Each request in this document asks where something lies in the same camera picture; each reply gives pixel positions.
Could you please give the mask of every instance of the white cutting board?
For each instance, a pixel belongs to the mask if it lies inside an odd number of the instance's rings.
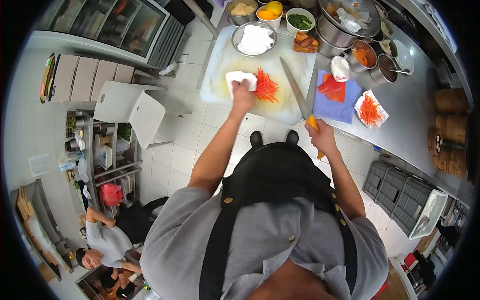
[[[303,96],[306,97],[312,79],[316,53],[294,52],[294,37],[277,33],[277,44],[270,52],[258,57],[246,57],[238,53],[232,46],[231,37],[235,29],[235,27],[229,26],[220,31],[205,71],[200,98],[205,102],[232,107],[225,74],[232,71],[257,73],[258,68],[262,67],[263,71],[270,75],[270,79],[279,86],[275,96],[278,103],[258,100],[250,113],[287,125],[298,124],[301,112],[279,57],[281,56],[287,62]]]

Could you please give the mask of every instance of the gray plastic crate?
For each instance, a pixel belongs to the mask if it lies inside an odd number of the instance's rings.
[[[374,161],[370,165],[370,169],[363,184],[363,191],[367,194],[373,201],[377,197],[382,181],[384,180],[387,170],[393,168],[393,165],[383,162],[383,161]]]
[[[389,168],[380,186],[375,203],[390,217],[405,186],[409,174],[397,168]]]
[[[433,185],[415,177],[409,177],[405,183],[391,218],[407,236],[418,222],[433,189],[435,189]]]

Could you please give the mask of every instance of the chef's knife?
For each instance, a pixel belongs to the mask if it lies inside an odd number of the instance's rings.
[[[317,130],[317,132],[320,132],[320,129],[318,128],[317,121],[313,117],[313,115],[310,113],[310,110],[308,109],[307,102],[305,102],[305,98],[303,97],[300,87],[297,84],[297,81],[295,80],[295,77],[293,77],[292,71],[290,71],[290,68],[288,67],[287,63],[283,60],[283,58],[280,57],[280,62],[282,63],[283,71],[285,72],[285,75],[287,76],[288,82],[290,83],[290,86],[292,88],[293,95],[295,96],[295,99],[297,100],[297,103],[299,104],[301,114],[303,118],[305,119],[305,122]],[[325,154],[322,152],[318,152],[318,159],[322,159]]]

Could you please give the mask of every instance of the hand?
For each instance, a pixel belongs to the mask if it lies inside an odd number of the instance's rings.
[[[323,120],[318,119],[317,125],[320,132],[317,132],[312,126],[305,124],[305,128],[308,131],[308,135],[312,138],[312,145],[314,145],[318,151],[322,152],[329,158],[329,156],[339,153],[335,143],[335,136],[333,134],[333,128],[325,123]]]
[[[249,91],[250,82],[244,79],[241,83],[238,81],[232,82],[233,86],[233,108],[231,114],[243,118],[253,106],[255,106],[255,95]]]
[[[110,219],[110,224],[107,224],[108,227],[114,227],[115,224],[117,223],[117,220],[114,218],[109,218]]]

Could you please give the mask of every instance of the carrot strips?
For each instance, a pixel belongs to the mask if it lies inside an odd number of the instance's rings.
[[[272,103],[274,103],[274,101],[278,103],[278,100],[275,98],[275,93],[278,91],[278,84],[273,82],[270,79],[270,75],[264,73],[262,68],[259,68],[258,73],[254,75],[257,76],[257,90],[254,94],[258,97],[258,100],[269,100]]]
[[[368,95],[365,95],[365,100],[360,107],[360,119],[364,120],[367,126],[370,126],[370,124],[377,126],[377,120],[382,120],[382,115],[379,115],[377,112],[379,105],[375,105],[375,101]]]

